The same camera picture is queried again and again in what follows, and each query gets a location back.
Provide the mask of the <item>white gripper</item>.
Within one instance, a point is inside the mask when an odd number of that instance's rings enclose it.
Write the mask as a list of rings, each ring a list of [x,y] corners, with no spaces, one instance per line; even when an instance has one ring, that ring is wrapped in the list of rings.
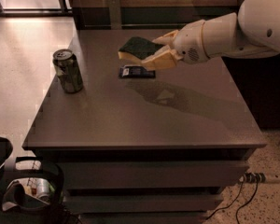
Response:
[[[205,20],[192,22],[181,30],[174,30],[153,39],[156,44],[166,45],[153,55],[146,57],[141,64],[148,71],[174,68],[183,59],[185,63],[204,63],[209,60],[203,47],[203,25]]]

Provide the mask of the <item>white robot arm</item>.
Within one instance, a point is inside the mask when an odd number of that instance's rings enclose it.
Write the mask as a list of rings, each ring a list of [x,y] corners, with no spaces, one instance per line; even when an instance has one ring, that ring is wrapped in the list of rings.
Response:
[[[272,57],[280,54],[280,0],[244,0],[236,13],[189,23],[154,42],[162,48],[141,62],[148,70],[215,57]]]

